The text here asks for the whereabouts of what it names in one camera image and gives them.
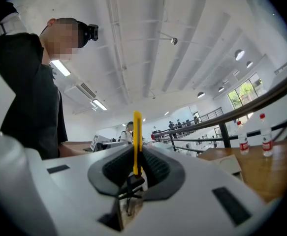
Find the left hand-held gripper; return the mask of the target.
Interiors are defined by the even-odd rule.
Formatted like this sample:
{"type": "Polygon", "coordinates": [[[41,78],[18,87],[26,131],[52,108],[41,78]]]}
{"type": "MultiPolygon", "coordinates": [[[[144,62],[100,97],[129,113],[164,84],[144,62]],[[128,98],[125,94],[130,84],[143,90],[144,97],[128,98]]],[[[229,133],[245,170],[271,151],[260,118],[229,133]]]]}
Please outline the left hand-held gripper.
{"type": "Polygon", "coordinates": [[[128,145],[128,142],[111,142],[108,138],[95,134],[90,145],[90,152],[106,150],[121,145],[128,145]]]}

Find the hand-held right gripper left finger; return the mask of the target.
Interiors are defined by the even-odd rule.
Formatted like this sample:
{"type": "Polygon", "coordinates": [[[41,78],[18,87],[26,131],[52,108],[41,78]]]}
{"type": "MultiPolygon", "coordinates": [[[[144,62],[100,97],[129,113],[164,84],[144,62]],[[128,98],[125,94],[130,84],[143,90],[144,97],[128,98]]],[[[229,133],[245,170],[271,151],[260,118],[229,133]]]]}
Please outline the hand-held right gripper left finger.
{"type": "Polygon", "coordinates": [[[53,192],[46,197],[48,210],[58,232],[121,232],[123,230],[119,187],[103,173],[103,166],[125,183],[121,176],[133,166],[125,156],[132,145],[121,145],[95,153],[45,160],[53,192]]]}

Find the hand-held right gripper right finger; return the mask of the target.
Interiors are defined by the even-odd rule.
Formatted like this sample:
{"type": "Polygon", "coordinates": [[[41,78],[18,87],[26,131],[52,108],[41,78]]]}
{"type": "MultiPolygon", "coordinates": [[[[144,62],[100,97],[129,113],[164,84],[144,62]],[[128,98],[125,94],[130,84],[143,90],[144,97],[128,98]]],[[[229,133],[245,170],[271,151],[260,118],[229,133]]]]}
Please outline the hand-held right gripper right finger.
{"type": "Polygon", "coordinates": [[[185,182],[165,201],[144,202],[139,214],[126,226],[124,236],[249,236],[264,224],[280,199],[266,204],[244,182],[213,163],[176,152],[167,156],[185,169],[185,182]],[[226,187],[251,217],[236,226],[213,194],[226,187]]]}

